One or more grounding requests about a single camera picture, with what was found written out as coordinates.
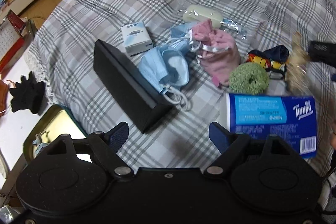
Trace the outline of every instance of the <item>barcode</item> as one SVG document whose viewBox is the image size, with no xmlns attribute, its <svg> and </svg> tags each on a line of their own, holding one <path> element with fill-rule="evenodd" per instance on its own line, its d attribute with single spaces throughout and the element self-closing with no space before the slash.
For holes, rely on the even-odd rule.
<svg viewBox="0 0 336 224">
<path fill-rule="evenodd" d="M 316 136 L 300 140 L 300 155 L 316 151 Z"/>
</svg>

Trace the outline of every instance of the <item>silver bolt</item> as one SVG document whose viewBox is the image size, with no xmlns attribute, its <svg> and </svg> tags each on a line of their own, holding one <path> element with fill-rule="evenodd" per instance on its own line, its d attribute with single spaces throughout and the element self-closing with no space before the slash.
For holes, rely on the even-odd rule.
<svg viewBox="0 0 336 224">
<path fill-rule="evenodd" d="M 222 167 L 219 166 L 210 166 L 207 168 L 207 172 L 211 175 L 220 175 L 224 172 Z"/>
<path fill-rule="evenodd" d="M 165 174 L 165 178 L 171 179 L 174 175 L 171 173 Z"/>
<path fill-rule="evenodd" d="M 130 169 L 130 167 L 127 167 L 127 166 L 120 166 L 120 167 L 115 168 L 114 170 L 114 172 L 120 176 L 128 175 L 129 173 L 131 173 L 131 171 L 132 170 Z"/>
</svg>

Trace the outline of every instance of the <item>black box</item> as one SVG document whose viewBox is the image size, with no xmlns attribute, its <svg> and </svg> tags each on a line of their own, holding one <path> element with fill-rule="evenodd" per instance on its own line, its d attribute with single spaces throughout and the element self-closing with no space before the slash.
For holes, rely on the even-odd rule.
<svg viewBox="0 0 336 224">
<path fill-rule="evenodd" d="M 172 107 L 117 48 L 97 40 L 93 69 L 122 110 L 142 133 Z"/>
</svg>

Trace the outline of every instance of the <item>calendar page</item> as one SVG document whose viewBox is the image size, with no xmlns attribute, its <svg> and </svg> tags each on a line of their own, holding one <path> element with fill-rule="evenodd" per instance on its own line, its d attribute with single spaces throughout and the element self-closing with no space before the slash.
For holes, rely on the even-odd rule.
<svg viewBox="0 0 336 224">
<path fill-rule="evenodd" d="M 20 35 L 6 18 L 0 25 L 0 61 L 19 39 Z"/>
</svg>

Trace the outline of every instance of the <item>blue tissue package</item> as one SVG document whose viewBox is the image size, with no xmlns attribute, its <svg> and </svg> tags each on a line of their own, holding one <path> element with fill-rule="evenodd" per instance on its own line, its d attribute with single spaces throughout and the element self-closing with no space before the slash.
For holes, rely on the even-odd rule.
<svg viewBox="0 0 336 224">
<path fill-rule="evenodd" d="M 316 109 L 312 96 L 276 97 L 227 94 L 227 129 L 254 139 L 283 138 L 302 157 L 316 156 Z"/>
</svg>

